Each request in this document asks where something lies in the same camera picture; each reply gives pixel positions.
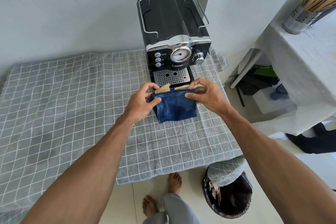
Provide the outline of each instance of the blue cloth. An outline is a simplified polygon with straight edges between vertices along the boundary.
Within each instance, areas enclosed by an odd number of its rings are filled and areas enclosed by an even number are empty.
[[[197,116],[196,101],[184,96],[188,92],[196,93],[196,90],[174,90],[171,88],[170,91],[150,96],[150,100],[157,97],[162,99],[153,108],[159,123],[185,120]]]

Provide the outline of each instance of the control button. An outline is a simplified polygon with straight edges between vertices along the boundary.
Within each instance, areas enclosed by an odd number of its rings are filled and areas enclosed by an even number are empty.
[[[202,52],[196,53],[193,57],[192,60],[196,63],[196,64],[201,64],[204,61],[204,55]]]

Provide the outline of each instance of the drip tray grate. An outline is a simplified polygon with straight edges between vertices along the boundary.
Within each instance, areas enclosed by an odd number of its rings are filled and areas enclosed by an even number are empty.
[[[170,83],[170,85],[174,85],[183,82],[190,82],[190,76],[187,68],[178,71],[173,70],[155,71],[153,72],[153,74],[155,83],[160,87],[164,86],[167,83]]]

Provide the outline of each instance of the bare foot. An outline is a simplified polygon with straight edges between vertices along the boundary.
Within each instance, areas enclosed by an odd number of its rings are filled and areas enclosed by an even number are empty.
[[[145,216],[148,218],[150,216],[153,216],[158,212],[158,209],[156,207],[156,202],[151,196],[144,197],[142,201],[142,209]]]
[[[178,173],[169,174],[168,177],[168,192],[179,194],[182,187],[182,178]]]

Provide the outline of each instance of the tablecloth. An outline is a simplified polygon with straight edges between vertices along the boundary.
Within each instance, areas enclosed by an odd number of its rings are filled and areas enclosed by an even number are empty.
[[[336,13],[299,35],[272,22],[257,41],[297,109],[255,123],[264,130],[298,135],[336,112]]]
[[[195,78],[214,81],[225,93],[218,72],[226,66],[211,49],[191,70]],[[0,220],[16,214],[20,219],[111,128],[131,94],[149,80],[144,50],[14,66],[0,96]],[[220,117],[201,104],[197,112],[192,119],[159,124],[151,111],[139,121],[128,138],[116,183],[242,154]]]

